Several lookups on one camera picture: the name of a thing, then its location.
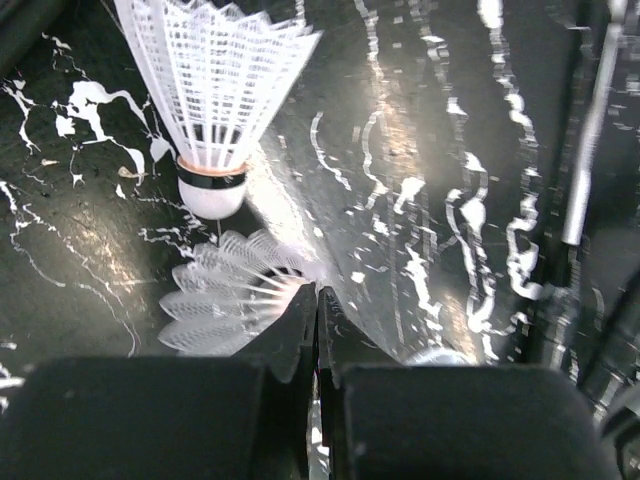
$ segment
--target white cork tip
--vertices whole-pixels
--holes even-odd
[[[212,190],[194,187],[178,178],[178,188],[185,206],[196,217],[222,220],[240,210],[247,191],[247,182],[231,188]]]

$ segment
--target shuttlecock cork base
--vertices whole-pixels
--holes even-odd
[[[178,157],[178,189],[185,206],[197,217],[221,220],[236,213],[247,191],[247,164],[233,170],[197,167]]]

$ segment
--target black marbled surface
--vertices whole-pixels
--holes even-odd
[[[181,206],[108,3],[69,9],[4,80],[6,376],[64,355],[168,353],[156,335],[171,268],[261,225],[332,265],[350,317],[397,358],[445,344],[517,360],[544,232],[562,220],[567,65],[590,41],[577,2],[505,1],[499,15],[498,1],[264,3],[251,8],[325,34],[253,157],[250,205],[220,224]],[[640,263],[639,68],[621,55],[587,225],[587,346]]]

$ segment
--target white shuttlecock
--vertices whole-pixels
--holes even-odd
[[[209,0],[115,0],[129,48],[180,152],[185,205],[217,220],[246,191],[247,159],[321,33]]]
[[[159,340],[182,355],[228,356],[287,309],[301,285],[323,270],[261,230],[249,238],[225,232],[219,245],[197,245],[194,260],[173,269],[181,291],[160,306],[174,321]]]
[[[473,365],[474,362],[464,353],[440,347],[418,352],[404,364],[409,366],[463,366]]]

